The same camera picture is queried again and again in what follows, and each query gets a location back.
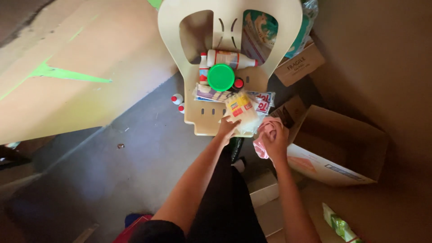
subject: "plastic chair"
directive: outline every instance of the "plastic chair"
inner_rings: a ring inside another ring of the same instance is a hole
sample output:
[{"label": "plastic chair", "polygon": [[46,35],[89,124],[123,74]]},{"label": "plastic chair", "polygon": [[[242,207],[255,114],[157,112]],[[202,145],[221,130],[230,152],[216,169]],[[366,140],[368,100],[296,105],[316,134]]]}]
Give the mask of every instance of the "plastic chair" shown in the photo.
[{"label": "plastic chair", "polygon": [[[199,65],[191,64],[180,41],[180,22],[195,12],[213,11],[213,49],[240,52],[243,12],[259,10],[272,15],[279,24],[276,43],[260,67],[235,72],[246,81],[245,89],[266,92],[271,74],[294,42],[302,23],[299,0],[164,0],[159,9],[158,25],[162,40],[184,79],[184,122],[195,125],[196,135],[216,135],[225,104],[195,101],[192,91],[199,82]],[[252,137],[252,133],[239,136]]]}]

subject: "green plastic container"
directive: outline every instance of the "green plastic container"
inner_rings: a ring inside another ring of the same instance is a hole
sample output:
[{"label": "green plastic container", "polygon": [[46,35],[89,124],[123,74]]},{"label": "green plastic container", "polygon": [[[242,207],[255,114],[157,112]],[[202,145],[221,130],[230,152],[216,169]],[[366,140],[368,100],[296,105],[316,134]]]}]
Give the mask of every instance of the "green plastic container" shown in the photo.
[{"label": "green plastic container", "polygon": [[226,91],[231,88],[234,78],[234,71],[226,64],[213,65],[207,74],[210,87],[216,91]]}]

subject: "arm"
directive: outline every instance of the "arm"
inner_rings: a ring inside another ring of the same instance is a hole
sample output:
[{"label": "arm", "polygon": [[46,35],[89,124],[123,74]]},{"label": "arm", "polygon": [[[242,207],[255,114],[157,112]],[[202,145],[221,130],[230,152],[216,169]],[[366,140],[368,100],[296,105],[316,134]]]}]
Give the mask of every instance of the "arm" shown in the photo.
[{"label": "arm", "polygon": [[263,136],[263,141],[277,173],[279,199],[283,211],[285,241],[302,243],[321,242],[311,218],[303,207],[299,190],[288,166],[286,158],[288,131],[282,125],[277,125],[276,138],[272,141],[268,136]]},{"label": "arm", "polygon": [[222,118],[218,134],[181,176],[152,220],[173,222],[185,235],[189,233],[220,153],[240,124],[240,120],[232,123],[227,121],[228,118],[229,116]]}]

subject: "concrete floor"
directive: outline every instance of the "concrete floor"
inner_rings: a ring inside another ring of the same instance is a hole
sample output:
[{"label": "concrete floor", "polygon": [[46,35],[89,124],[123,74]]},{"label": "concrete floor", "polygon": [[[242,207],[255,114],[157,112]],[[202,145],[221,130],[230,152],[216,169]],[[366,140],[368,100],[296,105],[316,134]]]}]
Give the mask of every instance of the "concrete floor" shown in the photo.
[{"label": "concrete floor", "polygon": [[[276,107],[295,94],[307,106],[324,105],[308,78],[287,88],[272,76],[268,90],[277,90]],[[179,73],[111,125],[58,135],[35,154],[36,166],[47,173],[6,208],[29,242],[72,242],[94,223],[100,227],[86,242],[112,242],[125,215],[156,212],[212,139],[195,136],[183,122],[169,99],[174,93],[183,93]],[[256,155],[252,139],[245,139],[241,155],[248,161],[246,180],[272,168]]]}]

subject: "person's left hand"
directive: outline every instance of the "person's left hand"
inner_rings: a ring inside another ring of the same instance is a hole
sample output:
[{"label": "person's left hand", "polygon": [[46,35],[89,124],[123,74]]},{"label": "person's left hand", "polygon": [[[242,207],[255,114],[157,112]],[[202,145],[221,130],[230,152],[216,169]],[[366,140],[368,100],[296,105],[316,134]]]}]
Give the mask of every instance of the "person's left hand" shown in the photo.
[{"label": "person's left hand", "polygon": [[229,139],[234,134],[235,129],[240,125],[241,120],[236,122],[227,121],[231,116],[222,117],[220,120],[219,131],[217,132],[216,137],[222,139],[224,145],[229,143]]}]

